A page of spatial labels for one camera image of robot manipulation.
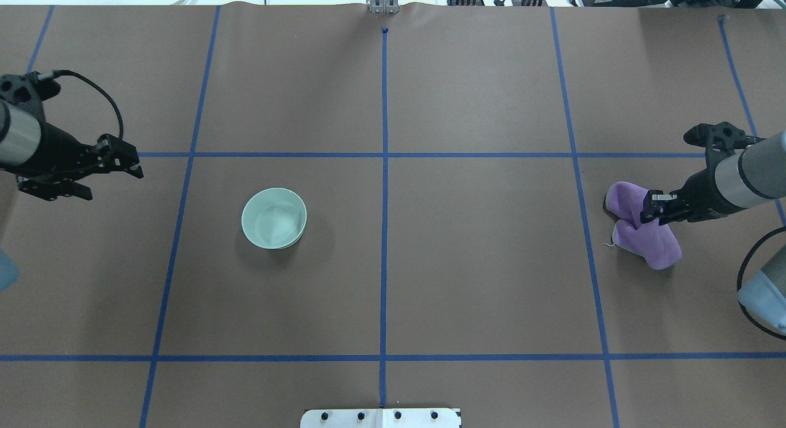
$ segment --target purple towel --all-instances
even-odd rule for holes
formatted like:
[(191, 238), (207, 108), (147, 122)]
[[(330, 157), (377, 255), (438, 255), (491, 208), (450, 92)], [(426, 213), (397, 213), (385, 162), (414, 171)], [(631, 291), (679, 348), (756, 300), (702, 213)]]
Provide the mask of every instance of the purple towel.
[(612, 241), (623, 249), (645, 258), (656, 270), (669, 268), (682, 259), (682, 249), (668, 225), (658, 221), (642, 224), (647, 189), (630, 182), (616, 182), (606, 193), (606, 210), (620, 218), (614, 226)]

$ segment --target grid line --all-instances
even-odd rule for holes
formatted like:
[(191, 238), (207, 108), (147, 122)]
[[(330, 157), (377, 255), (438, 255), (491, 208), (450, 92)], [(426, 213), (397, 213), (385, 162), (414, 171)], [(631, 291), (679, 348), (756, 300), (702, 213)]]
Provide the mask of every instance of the grid line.
[[(151, 362), (152, 355), (108, 354), (4, 354), (0, 362)], [(318, 363), (379, 362), (376, 354), (342, 355), (159, 355), (158, 363)], [(786, 359), (786, 352), (610, 352), (522, 353), (522, 354), (388, 354), (387, 362), (554, 362), (578, 360), (699, 360), (699, 359)]]
[(669, 152), (139, 152), (149, 158), (691, 158), (704, 159), (704, 154)]
[(30, 73), (33, 71), (33, 66), (36, 64), (36, 59), (39, 57), (39, 51), (41, 50), (41, 45), (44, 42), (44, 37), (47, 36), (47, 29), (49, 28), (49, 23), (52, 20), (52, 14), (54, 14), (54, 5), (51, 5), (47, 11), (47, 17), (44, 19), (44, 25), (41, 27), (39, 39), (36, 41), (36, 47), (33, 48), (33, 54), (30, 56), (30, 63), (28, 63), (28, 70), (25, 73)]
[(387, 27), (382, 27), (382, 243), (379, 277), (379, 406), (387, 403)]
[(578, 153), (576, 150), (576, 140), (573, 132), (573, 119), (570, 116), (570, 100), (567, 95), (567, 84), (565, 81), (565, 69), (562, 64), (562, 52), (559, 48), (559, 31), (556, 27), (556, 14), (554, 8), (550, 8), (551, 29), (554, 34), (554, 50), (556, 52), (556, 67), (559, 72), (559, 86), (562, 90), (562, 106), (565, 110), (565, 123), (567, 124), (567, 135), (570, 139), (570, 152), (573, 155), (573, 173), (576, 178), (576, 190), (578, 192), (578, 207), (582, 214), (582, 227), (584, 229), (584, 242), (586, 244), (587, 260), (589, 262), (589, 276), (592, 280), (593, 298), (595, 299), (595, 313), (597, 316), (598, 331), (601, 336), (601, 349), (603, 350), (603, 364), (606, 371), (606, 387), (609, 391), (609, 408), (612, 412), (612, 424), (614, 428), (620, 428), (620, 417), (617, 413), (617, 394), (614, 391), (614, 378), (612, 376), (612, 361), (609, 359), (609, 342), (606, 339), (606, 322), (603, 317), (603, 303), (601, 300), (601, 289), (597, 283), (597, 271), (595, 270), (595, 256), (593, 255), (592, 237), (590, 236), (590, 223), (587, 220), (586, 202), (584, 201), (584, 187), (582, 184), (582, 174), (578, 167)]
[(142, 411), (139, 418), (139, 428), (145, 428), (147, 424), (147, 416), (150, 408), (150, 398), (152, 397), (152, 387), (155, 382), (155, 367), (158, 365), (158, 354), (161, 347), (161, 336), (163, 333), (163, 322), (166, 318), (166, 306), (169, 303), (169, 289), (172, 285), (172, 275), (174, 274), (174, 263), (177, 258), (177, 245), (180, 243), (180, 231), (183, 225), (183, 215), (185, 213), (185, 202), (189, 194), (189, 184), (191, 183), (191, 170), (193, 168), (194, 156), (193, 153), (197, 149), (197, 140), (199, 140), (199, 127), (202, 118), (202, 108), (204, 106), (204, 96), (208, 90), (208, 77), (210, 76), (210, 65), (213, 60), (213, 48), (216, 45), (216, 31), (219, 28), (219, 17), (221, 16), (221, 6), (216, 6), (216, 13), (213, 16), (213, 28), (210, 35), (210, 45), (208, 47), (208, 57), (205, 59), (204, 74), (202, 76), (202, 89), (200, 90), (199, 103), (196, 109), (196, 119), (194, 120), (194, 130), (191, 136), (191, 156), (189, 156), (188, 164), (185, 166), (185, 177), (183, 179), (183, 189), (180, 195), (180, 207), (177, 210), (177, 221), (174, 225), (174, 237), (172, 238), (172, 249), (169, 254), (169, 266), (166, 269), (166, 281), (163, 286), (163, 295), (161, 297), (161, 308), (159, 310), (158, 324), (155, 328), (154, 347), (152, 348), (152, 358), (150, 360), (150, 369), (148, 372), (147, 386), (145, 389), (145, 399), (142, 401)]

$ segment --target light blue bowl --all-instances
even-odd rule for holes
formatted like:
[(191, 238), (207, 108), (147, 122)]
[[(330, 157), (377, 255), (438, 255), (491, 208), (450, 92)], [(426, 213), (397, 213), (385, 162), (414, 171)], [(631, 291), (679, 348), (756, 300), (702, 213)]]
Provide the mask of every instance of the light blue bowl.
[(297, 193), (280, 187), (262, 190), (248, 200), (241, 216), (252, 244), (280, 250), (297, 243), (306, 228), (306, 204)]

